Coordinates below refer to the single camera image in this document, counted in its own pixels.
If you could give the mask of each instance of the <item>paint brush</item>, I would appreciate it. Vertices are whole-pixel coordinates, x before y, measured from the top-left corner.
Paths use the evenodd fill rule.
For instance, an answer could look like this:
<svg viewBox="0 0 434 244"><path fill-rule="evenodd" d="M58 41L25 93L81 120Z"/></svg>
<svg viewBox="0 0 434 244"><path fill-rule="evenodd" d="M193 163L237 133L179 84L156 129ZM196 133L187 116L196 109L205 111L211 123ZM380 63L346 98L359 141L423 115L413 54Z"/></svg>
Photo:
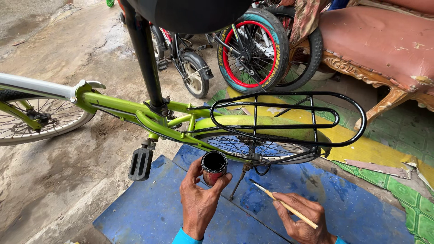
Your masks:
<svg viewBox="0 0 434 244"><path fill-rule="evenodd" d="M281 200L277 200L274 198L273 194L265 189L263 186L261 186L260 184L258 184L256 181L250 179L250 181L257 186L259 189L263 190L267 195L269 195L269 197L271 197L273 200L279 201L286 209L288 209L289 211L291 211L295 216L299 217L301 220L303 220L304 222L306 222L308 225L312 226L312 228L317 229L318 225L316 225L315 223L313 223L310 219L308 219L306 216L304 216L303 214L301 214L300 212L298 212L297 210L293 209L291 206L289 206L288 204L284 203Z"/></svg>

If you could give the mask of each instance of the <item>black seat post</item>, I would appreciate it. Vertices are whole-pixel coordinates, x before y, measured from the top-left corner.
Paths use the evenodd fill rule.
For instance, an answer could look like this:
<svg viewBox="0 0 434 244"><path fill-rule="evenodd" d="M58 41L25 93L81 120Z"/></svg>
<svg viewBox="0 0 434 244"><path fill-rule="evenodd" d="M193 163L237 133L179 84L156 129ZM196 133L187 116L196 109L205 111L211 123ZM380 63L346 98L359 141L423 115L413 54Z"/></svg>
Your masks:
<svg viewBox="0 0 434 244"><path fill-rule="evenodd" d="M136 13L127 0L121 0L121 3L125 9L125 22L140 65L140 70L143 79L145 79L150 106L152 110L160 111L164 106L164 102L161 95L149 21Z"/></svg>

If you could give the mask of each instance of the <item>red rim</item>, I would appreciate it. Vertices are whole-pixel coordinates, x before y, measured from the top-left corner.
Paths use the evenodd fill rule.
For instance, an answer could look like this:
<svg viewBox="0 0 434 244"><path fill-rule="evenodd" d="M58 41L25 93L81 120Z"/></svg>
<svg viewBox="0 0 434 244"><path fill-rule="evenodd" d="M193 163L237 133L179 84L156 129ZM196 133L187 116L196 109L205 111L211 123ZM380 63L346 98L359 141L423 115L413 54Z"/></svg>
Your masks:
<svg viewBox="0 0 434 244"><path fill-rule="evenodd" d="M251 21L251 20L243 21L241 23L238 23L236 25L236 28L238 29L241 26L246 25L246 24L255 24L255 25L261 27L263 30L265 30L265 32L267 33L268 36L271 36L270 31L267 28L265 28L264 25L262 25L261 23L258 23L256 21ZM233 36L233 29L230 29L229 33L226 36L226 39L225 39L224 43L228 44L230 42L230 39L232 38L232 36ZM273 38L270 38L270 39L273 42L274 53L276 53L276 43L274 42ZM224 51L223 51L223 64L224 64L224 68L226 69L226 71L229 74L230 78L236 84L238 84L240 86L247 87L247 88L257 87L258 84L256 84L256 83L255 84L247 84L247 83L244 83L244 82L240 81L237 77L235 77L235 75L233 74L232 70L229 67L229 60L228 60L228 57L227 57L227 54L226 54L228 52L228 50L226 49L226 47L223 47L223 49L224 49ZM270 73L267 75L267 77L265 77L265 79L263 79L261 82L259 82L259 84L262 85L270 77L270 75L273 73L273 70L274 70L275 66L276 66L276 55L274 55L273 66L271 67Z"/></svg>

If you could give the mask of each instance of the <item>green fender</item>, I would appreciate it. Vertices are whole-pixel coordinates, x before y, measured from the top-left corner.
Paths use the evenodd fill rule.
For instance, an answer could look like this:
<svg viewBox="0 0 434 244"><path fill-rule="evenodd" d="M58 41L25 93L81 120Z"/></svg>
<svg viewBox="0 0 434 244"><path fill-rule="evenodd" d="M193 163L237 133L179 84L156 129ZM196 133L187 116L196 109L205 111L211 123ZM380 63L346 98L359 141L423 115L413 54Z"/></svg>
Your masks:
<svg viewBox="0 0 434 244"><path fill-rule="evenodd" d="M224 115L216 116L215 119L222 125L253 125L253 115ZM270 117L270 116L258 116L257 125L300 125L300 122L294 121L292 119L280 118L280 117ZM215 127L215 124L210 118L202 119L196 122L194 129L205 129ZM253 133L253 130L242 129L243 132ZM212 132L199 132L194 133L192 136L215 133L215 132L225 132L225 130L215 130ZM265 135L277 135L288 137L297 140L315 141L313 129L261 129L256 131L258 134ZM330 142L330 139L317 131L318 141L320 142ZM326 152L330 150L328 147L321 147Z"/></svg>

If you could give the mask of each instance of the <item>wooden sofa leg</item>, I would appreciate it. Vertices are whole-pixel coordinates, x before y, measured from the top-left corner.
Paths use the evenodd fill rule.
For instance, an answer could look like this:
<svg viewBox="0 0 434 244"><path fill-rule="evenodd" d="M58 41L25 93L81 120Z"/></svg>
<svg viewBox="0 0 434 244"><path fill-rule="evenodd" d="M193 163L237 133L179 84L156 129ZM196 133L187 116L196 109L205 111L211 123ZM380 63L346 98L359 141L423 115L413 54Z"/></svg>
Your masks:
<svg viewBox="0 0 434 244"><path fill-rule="evenodd" d="M383 98L377 105L375 105L371 110L366 112L366 117L368 119L367 126L380 114L400 105L401 103L411 99L415 93L408 93L396 86L390 88L389 94ZM359 119L354 129L359 130L362 119Z"/></svg>

